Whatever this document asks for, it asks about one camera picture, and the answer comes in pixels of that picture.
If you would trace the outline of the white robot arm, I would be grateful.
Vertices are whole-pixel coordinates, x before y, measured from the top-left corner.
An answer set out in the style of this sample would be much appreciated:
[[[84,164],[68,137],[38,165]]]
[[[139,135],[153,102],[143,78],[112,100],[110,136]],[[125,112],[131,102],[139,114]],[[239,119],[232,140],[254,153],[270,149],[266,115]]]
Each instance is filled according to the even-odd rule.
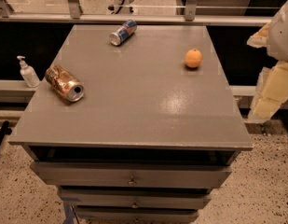
[[[267,33],[267,54],[288,62],[288,0],[272,18]]]

